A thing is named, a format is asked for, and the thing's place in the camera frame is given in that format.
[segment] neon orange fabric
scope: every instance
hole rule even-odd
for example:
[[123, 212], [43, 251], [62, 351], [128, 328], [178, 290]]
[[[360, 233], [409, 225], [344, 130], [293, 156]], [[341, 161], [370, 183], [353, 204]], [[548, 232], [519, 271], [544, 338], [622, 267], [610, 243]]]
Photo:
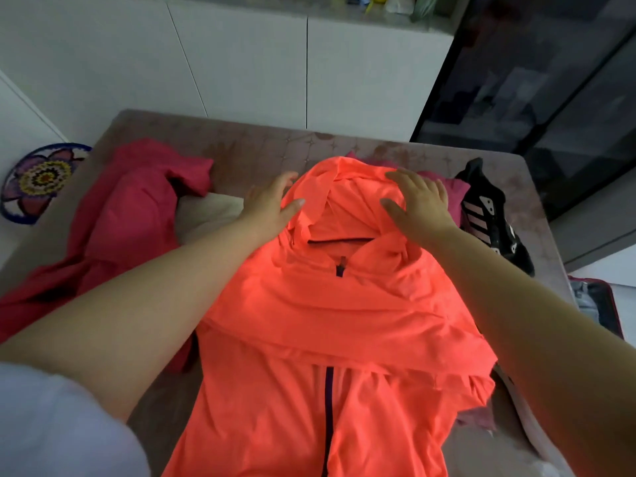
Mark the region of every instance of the neon orange fabric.
[[203, 384], [165, 477], [319, 476], [328, 445], [332, 477], [447, 475], [441, 444], [488, 400], [496, 357], [380, 206], [403, 204], [385, 171], [332, 158], [291, 187], [303, 210], [196, 330]]

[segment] person's right arm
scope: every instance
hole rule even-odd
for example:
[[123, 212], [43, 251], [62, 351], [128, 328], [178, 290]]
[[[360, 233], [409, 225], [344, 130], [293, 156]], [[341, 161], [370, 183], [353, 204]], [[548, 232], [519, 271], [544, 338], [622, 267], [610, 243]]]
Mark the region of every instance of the person's right arm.
[[383, 206], [449, 276], [499, 364], [578, 477], [634, 475], [636, 348], [460, 230], [441, 184], [387, 173]]

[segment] dark pink garment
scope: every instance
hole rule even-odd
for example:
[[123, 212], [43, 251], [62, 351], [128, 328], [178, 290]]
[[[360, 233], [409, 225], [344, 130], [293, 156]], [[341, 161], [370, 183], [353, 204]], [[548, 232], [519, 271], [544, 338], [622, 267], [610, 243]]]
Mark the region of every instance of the dark pink garment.
[[[378, 167], [386, 167], [390, 169], [397, 169], [399, 166], [391, 161], [373, 161], [373, 160], [363, 160], [355, 156], [354, 152], [349, 152], [345, 157], [349, 157], [352, 159], [356, 159], [364, 162], [365, 164], [374, 165]], [[449, 213], [450, 216], [457, 224], [457, 227], [461, 224], [462, 219], [462, 200], [464, 200], [464, 196], [468, 189], [471, 186], [464, 181], [460, 181], [459, 179], [447, 179], [446, 177], [442, 177], [434, 172], [430, 172], [427, 170], [422, 170], [418, 172], [418, 174], [422, 177], [427, 177], [432, 181], [441, 181], [446, 187], [446, 191], [449, 193]]]
[[[0, 343], [76, 296], [179, 246], [179, 191], [204, 196], [212, 160], [185, 158], [163, 143], [138, 140], [115, 150], [82, 199], [66, 257], [32, 272], [0, 299]], [[186, 361], [190, 341], [169, 369]]]

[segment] round flower mat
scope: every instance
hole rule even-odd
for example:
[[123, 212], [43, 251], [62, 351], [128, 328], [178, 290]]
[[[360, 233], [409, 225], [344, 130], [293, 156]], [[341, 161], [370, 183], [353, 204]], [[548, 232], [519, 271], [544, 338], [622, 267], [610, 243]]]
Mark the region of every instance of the round flower mat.
[[80, 143], [53, 143], [24, 156], [4, 179], [0, 214], [35, 224], [90, 150]]

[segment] black sneaker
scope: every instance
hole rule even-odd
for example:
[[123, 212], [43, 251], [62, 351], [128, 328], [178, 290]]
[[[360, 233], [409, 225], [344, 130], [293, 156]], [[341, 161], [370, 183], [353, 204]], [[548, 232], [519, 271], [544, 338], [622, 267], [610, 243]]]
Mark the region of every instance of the black sneaker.
[[469, 161], [465, 169], [455, 176], [471, 185], [462, 201], [462, 229], [481, 239], [517, 268], [534, 276], [528, 250], [505, 219], [505, 194], [483, 175], [482, 166], [483, 159], [478, 157]]

